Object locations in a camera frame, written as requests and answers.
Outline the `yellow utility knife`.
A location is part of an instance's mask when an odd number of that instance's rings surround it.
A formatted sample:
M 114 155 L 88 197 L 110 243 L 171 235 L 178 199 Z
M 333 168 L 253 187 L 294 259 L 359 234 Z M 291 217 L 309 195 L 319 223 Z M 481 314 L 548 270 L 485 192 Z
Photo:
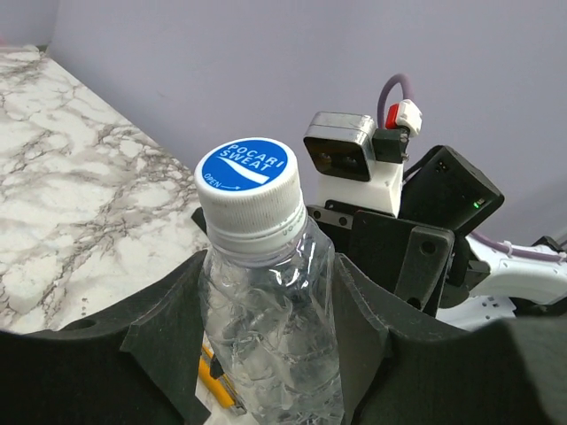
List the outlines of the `yellow utility knife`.
M 246 409 L 230 379 L 224 374 L 219 360 L 213 350 L 205 343 L 202 343 L 201 346 L 198 377 L 222 408 L 237 416 L 246 413 Z

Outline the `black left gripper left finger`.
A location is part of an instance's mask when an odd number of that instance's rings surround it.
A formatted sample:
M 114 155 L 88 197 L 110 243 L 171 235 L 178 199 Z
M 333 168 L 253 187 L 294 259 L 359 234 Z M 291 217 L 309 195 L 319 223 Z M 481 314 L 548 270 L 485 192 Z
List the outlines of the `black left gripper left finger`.
M 1 334 L 3 424 L 202 424 L 197 252 L 61 330 Z

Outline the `blue label bottle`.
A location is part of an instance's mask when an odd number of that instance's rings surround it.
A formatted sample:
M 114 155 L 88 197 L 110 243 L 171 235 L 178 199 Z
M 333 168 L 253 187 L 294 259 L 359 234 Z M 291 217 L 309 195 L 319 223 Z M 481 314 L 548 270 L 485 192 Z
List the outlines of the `blue label bottle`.
M 211 244 L 201 312 L 224 374 L 260 424 L 339 424 L 335 249 L 307 213 L 294 152 L 236 139 L 208 152 L 194 177 Z

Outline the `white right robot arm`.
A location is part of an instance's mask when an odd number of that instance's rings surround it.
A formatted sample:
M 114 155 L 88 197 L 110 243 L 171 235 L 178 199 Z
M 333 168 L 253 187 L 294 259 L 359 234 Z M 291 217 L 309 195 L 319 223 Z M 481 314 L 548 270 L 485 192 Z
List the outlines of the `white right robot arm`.
M 399 216 L 454 232 L 438 320 L 473 330 L 513 317 L 566 314 L 566 251 L 543 236 L 533 246 L 491 241 L 473 227 L 503 196 L 448 146 L 432 148 L 408 178 Z

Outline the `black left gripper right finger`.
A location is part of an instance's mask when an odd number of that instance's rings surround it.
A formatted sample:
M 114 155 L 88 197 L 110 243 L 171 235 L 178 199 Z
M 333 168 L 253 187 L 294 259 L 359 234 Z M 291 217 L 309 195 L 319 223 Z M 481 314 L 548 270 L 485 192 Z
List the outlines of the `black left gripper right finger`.
M 347 424 L 563 424 L 566 321 L 437 321 L 337 255 L 333 308 Z

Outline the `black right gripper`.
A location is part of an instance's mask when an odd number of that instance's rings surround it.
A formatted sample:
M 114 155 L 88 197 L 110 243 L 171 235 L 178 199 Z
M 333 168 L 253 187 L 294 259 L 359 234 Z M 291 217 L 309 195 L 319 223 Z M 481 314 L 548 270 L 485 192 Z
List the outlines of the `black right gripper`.
M 436 146 L 407 173 L 398 217 L 328 200 L 311 217 L 372 282 L 430 316 L 466 300 L 491 273 L 467 236 L 503 194 L 465 157 Z

